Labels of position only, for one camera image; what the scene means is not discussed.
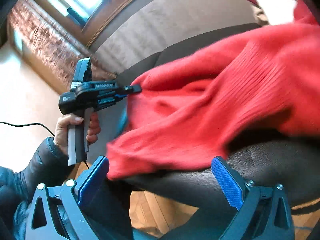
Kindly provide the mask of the left forearm dark jacket sleeve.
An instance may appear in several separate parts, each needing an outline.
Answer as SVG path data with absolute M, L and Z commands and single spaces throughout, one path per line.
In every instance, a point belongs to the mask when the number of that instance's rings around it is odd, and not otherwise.
M 1 239 L 25 239 L 29 206 L 37 185 L 61 185 L 73 168 L 52 137 L 40 143 L 21 172 L 1 167 Z

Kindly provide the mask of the person's left hand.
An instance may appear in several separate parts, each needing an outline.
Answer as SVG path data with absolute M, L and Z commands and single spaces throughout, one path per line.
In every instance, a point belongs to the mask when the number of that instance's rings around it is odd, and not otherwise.
M 56 145 L 64 155 L 68 155 L 67 146 L 67 130 L 69 125 L 80 125 L 84 119 L 75 114 L 66 114 L 60 117 L 55 128 L 55 136 L 53 143 Z M 97 113 L 92 113 L 89 120 L 86 140 L 89 144 L 93 144 L 98 139 L 98 134 L 101 132 L 99 118 Z

